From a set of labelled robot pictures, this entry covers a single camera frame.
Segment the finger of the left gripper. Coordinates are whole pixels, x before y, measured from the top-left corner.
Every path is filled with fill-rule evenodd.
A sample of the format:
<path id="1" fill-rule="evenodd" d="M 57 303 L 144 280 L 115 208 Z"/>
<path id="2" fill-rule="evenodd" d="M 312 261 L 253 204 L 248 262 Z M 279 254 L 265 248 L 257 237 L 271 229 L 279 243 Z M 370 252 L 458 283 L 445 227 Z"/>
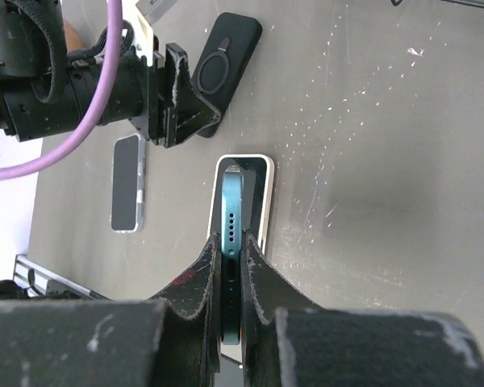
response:
<path id="1" fill-rule="evenodd" d="M 161 89 L 162 145 L 183 144 L 202 130 L 219 123 L 220 111 L 193 85 L 188 55 L 178 44 L 165 46 L 165 71 Z"/>

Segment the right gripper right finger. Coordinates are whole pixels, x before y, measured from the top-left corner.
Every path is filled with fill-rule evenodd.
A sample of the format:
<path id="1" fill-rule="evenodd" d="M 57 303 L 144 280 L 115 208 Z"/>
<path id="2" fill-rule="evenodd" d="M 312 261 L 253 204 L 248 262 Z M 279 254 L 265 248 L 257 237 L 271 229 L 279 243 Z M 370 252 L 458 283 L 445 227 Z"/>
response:
<path id="1" fill-rule="evenodd" d="M 247 386 L 484 386 L 481 350 L 452 315 L 323 308 L 249 233 L 240 275 Z"/>

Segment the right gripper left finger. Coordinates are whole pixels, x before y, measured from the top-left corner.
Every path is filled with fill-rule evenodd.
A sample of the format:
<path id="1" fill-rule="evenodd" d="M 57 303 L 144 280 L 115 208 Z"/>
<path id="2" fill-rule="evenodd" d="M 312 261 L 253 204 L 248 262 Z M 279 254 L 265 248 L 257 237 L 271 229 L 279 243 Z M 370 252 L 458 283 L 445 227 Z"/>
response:
<path id="1" fill-rule="evenodd" d="M 0 301 L 0 386 L 212 386 L 220 240 L 146 300 Z"/>

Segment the teal-edged black phone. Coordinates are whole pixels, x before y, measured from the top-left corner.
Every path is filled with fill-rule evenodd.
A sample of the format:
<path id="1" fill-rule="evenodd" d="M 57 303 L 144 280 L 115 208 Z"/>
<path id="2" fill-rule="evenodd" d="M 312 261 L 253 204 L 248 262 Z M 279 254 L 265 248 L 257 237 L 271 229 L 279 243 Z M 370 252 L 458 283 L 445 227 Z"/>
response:
<path id="1" fill-rule="evenodd" d="M 242 244 L 241 171 L 228 167 L 221 185 L 221 340 L 224 345 L 240 343 L 241 282 L 240 254 Z"/>

